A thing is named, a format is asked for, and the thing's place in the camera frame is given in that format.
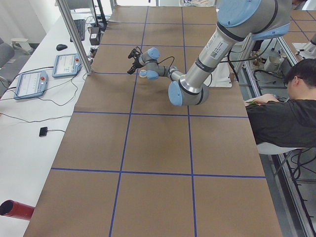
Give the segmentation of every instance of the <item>white desk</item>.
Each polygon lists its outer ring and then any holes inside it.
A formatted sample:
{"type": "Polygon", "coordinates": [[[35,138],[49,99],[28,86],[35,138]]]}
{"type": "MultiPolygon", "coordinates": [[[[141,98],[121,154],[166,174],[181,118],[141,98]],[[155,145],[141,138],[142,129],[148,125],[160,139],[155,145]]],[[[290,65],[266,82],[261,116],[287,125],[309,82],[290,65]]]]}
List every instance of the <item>white desk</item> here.
{"type": "MultiPolygon", "coordinates": [[[[74,14],[74,19],[86,19],[89,14],[74,14]]],[[[88,54],[90,51],[89,33],[86,31],[85,41],[82,42],[88,54]]],[[[40,43],[21,72],[53,66],[58,54],[75,53],[72,42],[62,17],[40,43]],[[56,45],[62,43],[68,46],[62,51],[56,50],[56,45]]],[[[52,70],[47,70],[47,88],[62,84],[71,78],[54,79],[52,70]]],[[[0,113],[18,117],[28,121],[44,120],[62,116],[71,116],[74,105],[79,97],[85,78],[84,67],[73,79],[78,87],[75,97],[64,106],[57,106],[51,101],[40,99],[4,100],[0,101],[0,113]]],[[[72,98],[76,88],[71,83],[48,90],[41,97],[51,99],[58,104],[64,104],[72,98]]],[[[2,99],[12,98],[13,92],[7,92],[2,99]]],[[[43,122],[26,123],[21,120],[0,116],[0,203],[12,199],[31,206],[36,206],[40,193],[50,171],[60,142],[64,133],[52,131],[45,137],[39,137],[41,127],[47,126],[49,130],[66,130],[70,117],[47,120],[43,122]]],[[[0,216],[1,237],[23,236],[29,221],[0,216]]]]}

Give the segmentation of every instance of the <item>person's arm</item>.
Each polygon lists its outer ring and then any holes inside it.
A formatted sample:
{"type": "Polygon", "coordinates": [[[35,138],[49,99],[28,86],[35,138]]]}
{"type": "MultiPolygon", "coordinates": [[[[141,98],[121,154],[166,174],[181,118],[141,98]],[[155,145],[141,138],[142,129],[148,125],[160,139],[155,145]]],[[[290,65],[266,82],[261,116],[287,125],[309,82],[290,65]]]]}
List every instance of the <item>person's arm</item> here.
{"type": "Polygon", "coordinates": [[[256,98],[246,100],[245,106],[252,105],[252,104],[264,105],[264,104],[267,104],[269,101],[279,102],[279,100],[277,100],[274,95],[264,94],[264,95],[258,96],[256,98]]]}

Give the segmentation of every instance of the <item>black mouse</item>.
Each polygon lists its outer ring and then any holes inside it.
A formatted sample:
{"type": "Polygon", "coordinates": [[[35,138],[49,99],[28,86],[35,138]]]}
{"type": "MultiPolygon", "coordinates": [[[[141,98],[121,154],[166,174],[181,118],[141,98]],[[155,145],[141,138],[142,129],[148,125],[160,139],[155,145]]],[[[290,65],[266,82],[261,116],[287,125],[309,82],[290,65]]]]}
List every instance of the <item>black mouse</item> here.
{"type": "Polygon", "coordinates": [[[56,46],[57,51],[63,50],[65,48],[68,48],[68,46],[61,43],[56,46]]]}

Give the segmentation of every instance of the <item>red cup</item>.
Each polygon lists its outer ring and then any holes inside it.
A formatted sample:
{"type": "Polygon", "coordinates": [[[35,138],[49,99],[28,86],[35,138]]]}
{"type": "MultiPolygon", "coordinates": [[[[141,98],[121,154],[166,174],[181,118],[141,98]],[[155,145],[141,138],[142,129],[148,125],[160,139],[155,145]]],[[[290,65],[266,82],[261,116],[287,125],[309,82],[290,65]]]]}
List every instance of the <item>red cup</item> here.
{"type": "Polygon", "coordinates": [[[7,200],[0,206],[0,215],[22,220],[30,220],[34,211],[33,206],[29,206],[17,201],[7,200]]]}

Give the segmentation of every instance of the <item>blue and white robot arm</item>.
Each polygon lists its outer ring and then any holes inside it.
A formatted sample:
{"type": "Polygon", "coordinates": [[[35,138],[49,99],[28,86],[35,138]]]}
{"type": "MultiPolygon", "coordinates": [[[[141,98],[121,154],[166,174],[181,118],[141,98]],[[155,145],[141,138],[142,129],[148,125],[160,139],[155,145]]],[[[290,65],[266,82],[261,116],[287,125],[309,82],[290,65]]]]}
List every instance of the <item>blue and white robot arm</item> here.
{"type": "Polygon", "coordinates": [[[291,0],[222,0],[216,31],[186,74],[176,67],[159,65],[157,59],[160,55],[156,48],[143,54],[133,49],[129,58],[133,57],[135,61],[128,72],[132,74],[146,66],[146,70],[141,72],[143,76],[172,80],[168,94],[173,105],[201,104],[209,95],[205,80],[234,44],[243,41],[250,33],[253,40],[283,36],[289,30],[291,7],[291,0]]]}

